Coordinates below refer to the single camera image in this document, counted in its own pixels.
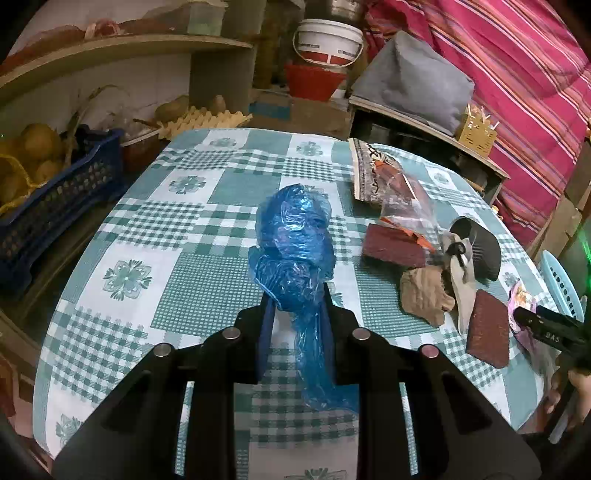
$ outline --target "clear plastic bag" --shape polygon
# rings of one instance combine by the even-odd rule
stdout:
[[[386,164],[375,171],[378,181],[384,185],[380,220],[386,225],[436,239],[439,227],[423,186],[415,178]]]
[[[357,385],[337,387],[324,367],[320,311],[323,283],[336,257],[328,226],[330,203],[300,184],[281,189],[258,208],[258,247],[248,251],[254,281],[280,310],[293,314],[296,367],[304,401],[316,410],[359,410]]]
[[[122,129],[125,132],[121,139],[121,142],[123,143],[129,142],[154,131],[154,128],[147,127],[146,125],[139,122],[135,122],[134,118],[136,116],[138,116],[136,110],[126,106],[121,106],[119,111],[108,113],[96,128],[105,132],[113,128]]]

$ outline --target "white bucket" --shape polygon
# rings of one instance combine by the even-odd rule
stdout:
[[[309,18],[295,31],[293,46],[307,62],[343,68],[353,64],[361,55],[363,35],[360,29],[345,23]]]

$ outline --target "cardboard egg tray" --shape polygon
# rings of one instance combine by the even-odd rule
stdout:
[[[230,113],[229,110],[214,115],[205,107],[197,109],[192,106],[183,116],[179,117],[179,119],[174,122],[167,122],[166,125],[162,122],[158,122],[158,125],[161,127],[158,138],[173,140],[177,135],[195,128],[242,127],[246,125],[251,118],[252,114],[244,116],[242,112]]]

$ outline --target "teal and white tablecloth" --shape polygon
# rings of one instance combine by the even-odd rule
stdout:
[[[499,280],[480,288],[506,302],[521,278],[538,303],[554,308],[534,264],[490,207],[457,174],[391,147],[431,197],[441,227],[470,216],[499,239]],[[434,329],[400,311],[388,264],[361,258],[365,229],[379,212],[352,197],[347,142],[258,129],[198,129],[173,141],[107,217],[61,295],[37,370],[34,434],[57,455],[118,381],[160,343],[203,342],[258,304],[246,254],[255,245],[257,206],[278,189],[302,183],[332,205],[337,264],[333,301],[359,323],[405,348],[434,343],[517,428],[543,396],[543,375],[510,341],[504,369],[466,354],[449,314]],[[358,420],[349,411],[314,411],[301,398],[294,332],[277,314],[268,371],[259,385],[236,386],[240,478],[354,478]],[[191,385],[186,404],[190,403]],[[184,409],[177,470],[184,462]]]

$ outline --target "striped fabric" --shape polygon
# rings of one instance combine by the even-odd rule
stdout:
[[[498,206],[528,245],[574,169],[591,114],[591,64],[545,0],[375,0],[367,14],[370,56],[403,29],[429,43],[476,84],[504,168]]]

